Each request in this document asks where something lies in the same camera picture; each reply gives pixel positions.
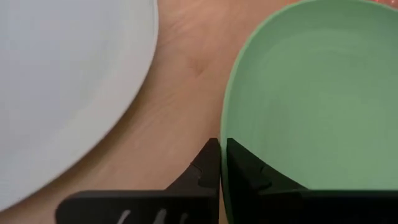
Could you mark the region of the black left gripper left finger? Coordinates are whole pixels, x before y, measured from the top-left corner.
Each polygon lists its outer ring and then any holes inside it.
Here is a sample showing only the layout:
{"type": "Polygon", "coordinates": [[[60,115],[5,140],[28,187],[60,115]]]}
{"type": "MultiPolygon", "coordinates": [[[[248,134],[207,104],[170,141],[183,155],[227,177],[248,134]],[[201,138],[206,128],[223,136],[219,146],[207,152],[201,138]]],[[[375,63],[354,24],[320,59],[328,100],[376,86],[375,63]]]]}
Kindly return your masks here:
{"type": "Polygon", "coordinates": [[[86,190],[55,211],[61,224],[217,223],[221,149],[209,139],[185,171],[163,190],[86,190]]]}

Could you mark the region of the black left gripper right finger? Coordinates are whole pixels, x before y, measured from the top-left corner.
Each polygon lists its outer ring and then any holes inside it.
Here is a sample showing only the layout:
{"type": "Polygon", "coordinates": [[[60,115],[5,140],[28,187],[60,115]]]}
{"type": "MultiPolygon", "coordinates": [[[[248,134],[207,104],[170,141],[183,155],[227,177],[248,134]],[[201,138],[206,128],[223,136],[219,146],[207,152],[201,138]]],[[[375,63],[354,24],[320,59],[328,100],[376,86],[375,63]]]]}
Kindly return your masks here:
{"type": "Polygon", "coordinates": [[[310,190],[227,140],[235,223],[397,223],[395,190],[310,190]]]}

